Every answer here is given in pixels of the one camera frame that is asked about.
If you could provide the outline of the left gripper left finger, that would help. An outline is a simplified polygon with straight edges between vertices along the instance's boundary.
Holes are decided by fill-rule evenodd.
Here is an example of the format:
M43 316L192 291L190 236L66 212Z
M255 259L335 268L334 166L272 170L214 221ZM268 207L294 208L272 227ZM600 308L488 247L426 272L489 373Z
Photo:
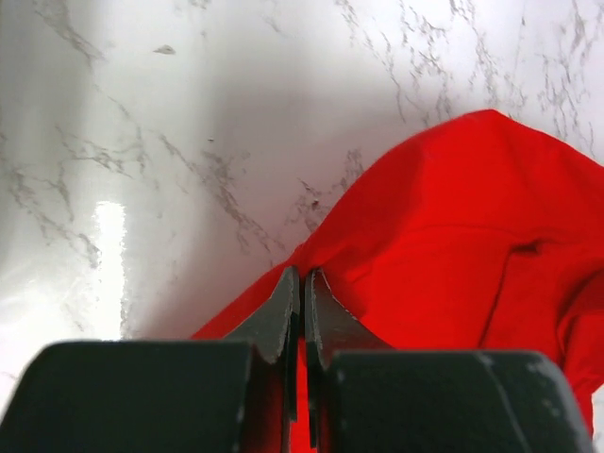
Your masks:
M67 342L27 366L11 452L286 452L296 417L299 274L225 337Z

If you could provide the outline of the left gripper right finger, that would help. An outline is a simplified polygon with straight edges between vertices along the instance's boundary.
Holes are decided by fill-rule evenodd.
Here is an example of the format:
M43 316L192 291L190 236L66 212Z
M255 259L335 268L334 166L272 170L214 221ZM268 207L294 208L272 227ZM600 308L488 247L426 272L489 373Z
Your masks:
M410 351L305 282L310 445L319 452L590 452L561 370L532 351Z

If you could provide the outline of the red t-shirt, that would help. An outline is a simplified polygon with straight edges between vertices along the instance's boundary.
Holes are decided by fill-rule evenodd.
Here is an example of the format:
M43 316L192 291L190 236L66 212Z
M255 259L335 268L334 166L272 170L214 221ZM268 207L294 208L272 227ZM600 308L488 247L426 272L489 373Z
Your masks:
M299 274L296 417L286 452L310 445L305 282L382 341L410 351L532 351L562 372L591 436L603 383L603 170L493 110L424 131L386 153L323 223L208 321L228 334Z

